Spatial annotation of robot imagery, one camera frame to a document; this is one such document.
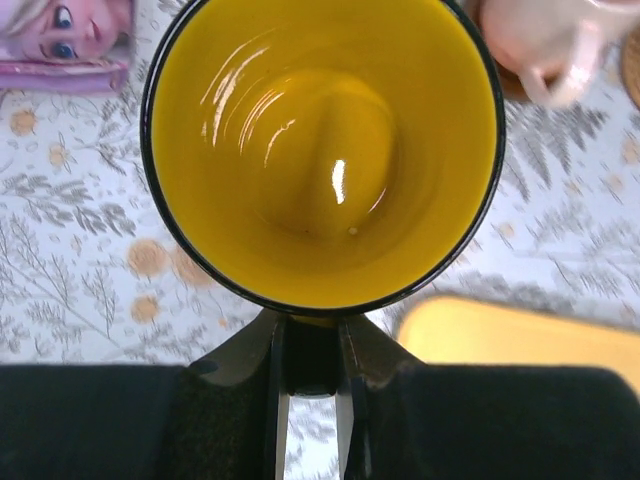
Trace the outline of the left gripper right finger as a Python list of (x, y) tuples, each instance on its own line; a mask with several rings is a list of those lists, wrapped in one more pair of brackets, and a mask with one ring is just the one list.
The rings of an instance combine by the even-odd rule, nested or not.
[(345, 479), (635, 479), (639, 401), (600, 368), (435, 365), (338, 325)]

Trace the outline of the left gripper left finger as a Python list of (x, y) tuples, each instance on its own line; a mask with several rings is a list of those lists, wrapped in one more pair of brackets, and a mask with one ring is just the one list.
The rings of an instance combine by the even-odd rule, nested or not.
[(284, 332), (263, 311), (188, 366), (3, 366), (2, 477), (281, 478)]

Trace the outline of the yellow mug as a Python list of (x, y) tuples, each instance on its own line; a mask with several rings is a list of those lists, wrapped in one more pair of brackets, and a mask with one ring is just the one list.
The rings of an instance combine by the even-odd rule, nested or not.
[(140, 140), (161, 217), (258, 317), (186, 375), (330, 395), (415, 363), (368, 320), (477, 231), (505, 144), (495, 68), (452, 1), (191, 1)]

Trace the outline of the woven rattan coaster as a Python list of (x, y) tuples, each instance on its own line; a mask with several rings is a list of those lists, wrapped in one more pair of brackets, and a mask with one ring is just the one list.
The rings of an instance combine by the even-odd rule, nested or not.
[(640, 107), (640, 28), (634, 28), (621, 48), (621, 78), (630, 99)]

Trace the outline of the light pink mug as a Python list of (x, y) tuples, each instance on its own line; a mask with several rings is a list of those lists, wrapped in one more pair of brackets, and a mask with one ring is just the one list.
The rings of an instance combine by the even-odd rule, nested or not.
[(547, 108), (578, 100), (605, 47), (639, 23), (637, 1), (477, 1), (472, 11), (497, 65)]

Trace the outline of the dark wooden coaster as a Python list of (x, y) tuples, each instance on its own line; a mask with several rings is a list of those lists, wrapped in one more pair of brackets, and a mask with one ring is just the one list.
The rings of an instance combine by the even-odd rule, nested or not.
[(524, 91), (518, 76), (499, 63), (496, 64), (496, 69), (504, 97), (521, 103), (529, 103), (530, 99)]

